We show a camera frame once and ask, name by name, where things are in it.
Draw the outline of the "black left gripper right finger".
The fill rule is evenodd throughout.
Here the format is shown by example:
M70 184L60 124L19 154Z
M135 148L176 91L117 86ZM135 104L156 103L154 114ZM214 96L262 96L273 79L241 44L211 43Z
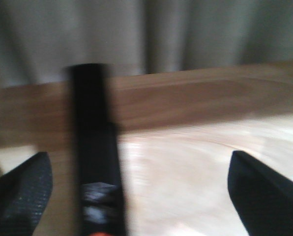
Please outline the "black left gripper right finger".
M227 186L250 236L293 236L293 181L250 154L232 152Z

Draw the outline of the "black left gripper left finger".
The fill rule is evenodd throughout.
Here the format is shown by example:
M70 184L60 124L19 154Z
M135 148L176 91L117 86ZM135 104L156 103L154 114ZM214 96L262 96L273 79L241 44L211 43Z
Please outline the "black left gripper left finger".
M53 189L49 156L38 152L0 177L0 236L31 236Z

